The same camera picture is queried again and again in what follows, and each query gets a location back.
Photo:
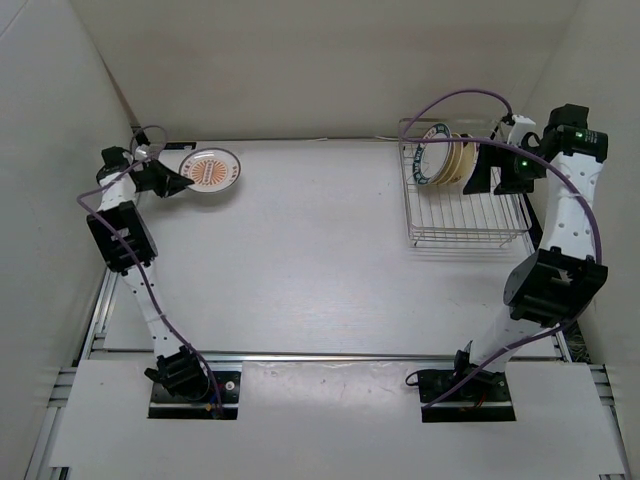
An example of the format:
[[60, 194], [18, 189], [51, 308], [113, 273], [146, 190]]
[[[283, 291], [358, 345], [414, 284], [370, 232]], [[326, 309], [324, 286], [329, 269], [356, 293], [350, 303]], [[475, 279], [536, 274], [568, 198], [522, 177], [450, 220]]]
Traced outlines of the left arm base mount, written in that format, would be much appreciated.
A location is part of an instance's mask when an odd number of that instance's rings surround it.
[[147, 417], [156, 420], [236, 420], [239, 411], [242, 364], [209, 363], [220, 395], [213, 387], [197, 401], [190, 396], [172, 396], [160, 384], [153, 383]]

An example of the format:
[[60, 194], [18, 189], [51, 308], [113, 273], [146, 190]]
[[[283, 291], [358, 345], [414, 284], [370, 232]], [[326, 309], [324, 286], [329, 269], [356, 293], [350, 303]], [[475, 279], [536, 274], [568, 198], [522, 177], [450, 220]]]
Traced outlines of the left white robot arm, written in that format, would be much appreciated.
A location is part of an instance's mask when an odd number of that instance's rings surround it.
[[129, 287], [142, 313], [156, 365], [145, 376], [171, 396], [200, 401], [214, 388], [213, 374], [202, 355], [164, 313], [155, 280], [158, 251], [136, 206], [139, 193], [164, 198], [193, 182], [162, 165], [142, 147], [132, 153], [112, 146], [101, 151], [103, 166], [96, 174], [99, 188], [77, 198], [107, 268]]

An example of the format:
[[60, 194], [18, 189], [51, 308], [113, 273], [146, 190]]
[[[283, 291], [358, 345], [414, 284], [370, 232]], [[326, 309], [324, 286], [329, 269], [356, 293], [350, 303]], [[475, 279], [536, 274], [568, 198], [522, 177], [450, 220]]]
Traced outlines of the blue rimmed white plate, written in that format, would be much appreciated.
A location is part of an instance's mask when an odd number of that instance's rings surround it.
[[428, 185], [443, 170], [451, 151], [450, 128], [436, 123], [423, 135], [415, 149], [412, 162], [412, 177], [419, 186]]

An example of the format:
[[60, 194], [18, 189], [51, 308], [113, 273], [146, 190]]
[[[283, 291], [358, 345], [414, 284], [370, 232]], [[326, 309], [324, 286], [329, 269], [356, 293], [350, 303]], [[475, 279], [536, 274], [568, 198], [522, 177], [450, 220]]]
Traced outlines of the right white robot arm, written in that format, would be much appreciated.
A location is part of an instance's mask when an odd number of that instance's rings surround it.
[[607, 280], [593, 202], [608, 137], [589, 129], [588, 113], [585, 106], [557, 107], [537, 146], [528, 146], [532, 135], [525, 133], [518, 144], [497, 148], [507, 153], [526, 186], [547, 178], [546, 217], [538, 248], [506, 281], [495, 322], [456, 355], [449, 387], [460, 399], [498, 383], [521, 347], [573, 323]]

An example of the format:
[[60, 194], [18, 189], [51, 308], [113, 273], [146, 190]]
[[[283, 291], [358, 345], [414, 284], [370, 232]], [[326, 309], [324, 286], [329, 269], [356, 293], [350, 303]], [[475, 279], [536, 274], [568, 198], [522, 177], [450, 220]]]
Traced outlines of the orange sun pattern plate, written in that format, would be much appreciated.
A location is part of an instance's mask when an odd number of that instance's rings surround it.
[[237, 182], [241, 163], [228, 150], [206, 148], [187, 155], [180, 163], [178, 173], [192, 181], [188, 188], [197, 193], [220, 193]]

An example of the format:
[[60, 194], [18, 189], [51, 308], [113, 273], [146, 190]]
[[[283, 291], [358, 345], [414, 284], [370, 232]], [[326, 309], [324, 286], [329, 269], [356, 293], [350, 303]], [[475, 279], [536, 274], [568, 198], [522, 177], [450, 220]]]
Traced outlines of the cream floral plate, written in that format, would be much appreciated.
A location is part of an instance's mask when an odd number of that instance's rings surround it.
[[469, 134], [463, 133], [461, 138], [463, 139], [462, 143], [464, 145], [462, 157], [456, 172], [449, 181], [450, 184], [467, 182], [476, 166], [478, 156], [477, 144], [471, 141], [471, 136]]
[[464, 148], [464, 145], [462, 142], [452, 143], [450, 155], [447, 159], [444, 170], [437, 176], [437, 178], [433, 182], [434, 185], [446, 184], [453, 177], [454, 173], [456, 172], [459, 166], [459, 163], [462, 157], [463, 148]]
[[454, 156], [451, 165], [441, 179], [441, 185], [458, 183], [468, 172], [473, 164], [475, 156], [475, 146], [469, 142], [467, 134], [453, 133], [454, 139], [461, 139], [461, 142], [454, 143]]

